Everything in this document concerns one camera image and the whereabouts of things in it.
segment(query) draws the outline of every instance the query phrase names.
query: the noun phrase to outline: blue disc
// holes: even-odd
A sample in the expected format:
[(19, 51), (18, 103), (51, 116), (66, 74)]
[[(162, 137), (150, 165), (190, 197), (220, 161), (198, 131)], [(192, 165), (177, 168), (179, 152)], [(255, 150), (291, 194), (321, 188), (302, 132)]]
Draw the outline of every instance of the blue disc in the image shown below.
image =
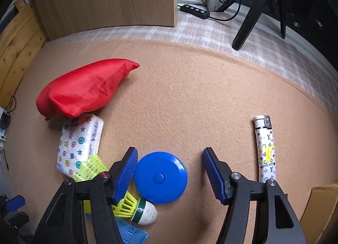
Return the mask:
[(136, 166), (135, 186), (146, 200), (165, 204), (179, 198), (188, 182), (183, 163), (168, 152), (153, 152)]

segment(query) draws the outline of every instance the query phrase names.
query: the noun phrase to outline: shuttlecock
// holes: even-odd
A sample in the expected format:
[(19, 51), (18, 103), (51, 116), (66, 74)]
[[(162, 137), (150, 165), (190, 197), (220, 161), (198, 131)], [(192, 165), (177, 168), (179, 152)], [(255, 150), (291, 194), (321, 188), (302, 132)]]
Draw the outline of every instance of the shuttlecock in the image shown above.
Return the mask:
[[(82, 162), (82, 166), (77, 173), (74, 174), (73, 179), (78, 181), (91, 180), (102, 171), (107, 171), (108, 168), (103, 164), (102, 160), (97, 154), (91, 155), (87, 161)], [(91, 214), (90, 201), (85, 200), (84, 212)], [(112, 205), (112, 210), (115, 217), (130, 218), (130, 221), (140, 225), (149, 225), (155, 222), (158, 212), (156, 207), (140, 198), (137, 200), (130, 192), (117, 205)]]

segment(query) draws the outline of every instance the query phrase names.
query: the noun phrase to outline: tripod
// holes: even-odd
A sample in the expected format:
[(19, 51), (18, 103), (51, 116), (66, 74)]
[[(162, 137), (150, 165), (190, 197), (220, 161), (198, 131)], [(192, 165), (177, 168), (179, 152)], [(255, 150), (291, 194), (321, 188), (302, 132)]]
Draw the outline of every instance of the tripod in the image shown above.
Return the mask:
[[(229, 1), (227, 5), (221, 6), (217, 12), (224, 12), (228, 7), (230, 7), (235, 0)], [(254, 28), (257, 23), (259, 17), (262, 14), (264, 6), (267, 4), (268, 0), (254, 0), (252, 7), (250, 8), (248, 14), (246, 15), (239, 31), (234, 38), (232, 43), (232, 48), (234, 50), (239, 50), (246, 39), (248, 38), (250, 32)], [(279, 14), (280, 14), (280, 22), (281, 22), (281, 34), (282, 38), (285, 39), (286, 34), (286, 25), (285, 25), (285, 3), (284, 0), (278, 0), (279, 3)]]

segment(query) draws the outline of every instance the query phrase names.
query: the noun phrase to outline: red bag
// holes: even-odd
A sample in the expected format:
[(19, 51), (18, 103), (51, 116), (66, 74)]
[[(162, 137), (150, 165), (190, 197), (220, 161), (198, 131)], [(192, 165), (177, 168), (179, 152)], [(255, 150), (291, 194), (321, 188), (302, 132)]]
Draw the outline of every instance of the red bag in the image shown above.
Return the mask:
[(140, 65), (127, 59), (106, 59), (70, 71), (50, 82), (36, 104), (46, 118), (75, 118), (105, 106), (119, 83)]

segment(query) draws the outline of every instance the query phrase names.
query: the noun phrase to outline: wooden crate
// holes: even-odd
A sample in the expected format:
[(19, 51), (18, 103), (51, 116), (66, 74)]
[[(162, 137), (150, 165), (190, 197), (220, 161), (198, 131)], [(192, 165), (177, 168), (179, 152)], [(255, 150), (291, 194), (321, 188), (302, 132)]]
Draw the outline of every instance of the wooden crate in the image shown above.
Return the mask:
[(46, 34), (34, 1), (15, 2), (19, 13), (0, 35), (0, 106), (14, 95), (29, 64), (41, 49)]

